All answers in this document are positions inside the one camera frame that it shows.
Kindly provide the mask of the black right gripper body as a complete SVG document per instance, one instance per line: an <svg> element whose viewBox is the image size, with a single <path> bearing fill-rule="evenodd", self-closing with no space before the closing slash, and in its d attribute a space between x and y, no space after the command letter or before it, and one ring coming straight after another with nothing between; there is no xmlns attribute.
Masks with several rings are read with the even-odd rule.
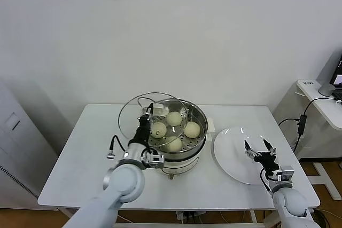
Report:
<svg viewBox="0 0 342 228"><path fill-rule="evenodd" d="M254 157L254 161L260 163L265 171L276 171L279 169L279 165L275 162L276 156L271 155L270 152L258 152L258 155Z"/></svg>

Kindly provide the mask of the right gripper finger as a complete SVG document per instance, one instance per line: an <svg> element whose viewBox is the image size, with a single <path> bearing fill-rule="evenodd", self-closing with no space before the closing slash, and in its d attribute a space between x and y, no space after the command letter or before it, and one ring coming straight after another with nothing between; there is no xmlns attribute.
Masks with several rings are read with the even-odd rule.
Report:
<svg viewBox="0 0 342 228"><path fill-rule="evenodd" d="M249 143L247 142L247 140L244 140L244 144L245 144L245 154L246 154L249 158L253 159L253 158L255 158L256 156L261 156L260 153L258 153L257 151L253 150L253 149L250 147L250 145L249 145Z"/></svg>
<svg viewBox="0 0 342 228"><path fill-rule="evenodd" d="M271 156L275 156L276 155L276 148L273 148L272 145L265 139L263 139L264 145L267 148L267 150L269 151Z"/></svg>

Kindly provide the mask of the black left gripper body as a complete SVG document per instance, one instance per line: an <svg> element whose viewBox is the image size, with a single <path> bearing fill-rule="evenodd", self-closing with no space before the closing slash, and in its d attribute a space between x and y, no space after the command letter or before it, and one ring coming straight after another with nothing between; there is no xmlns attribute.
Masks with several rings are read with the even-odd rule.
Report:
<svg viewBox="0 0 342 228"><path fill-rule="evenodd" d="M144 114L139 117L138 121L139 127L135 133L135 140L142 145L148 145L151 134L152 116L150 114Z"/></svg>

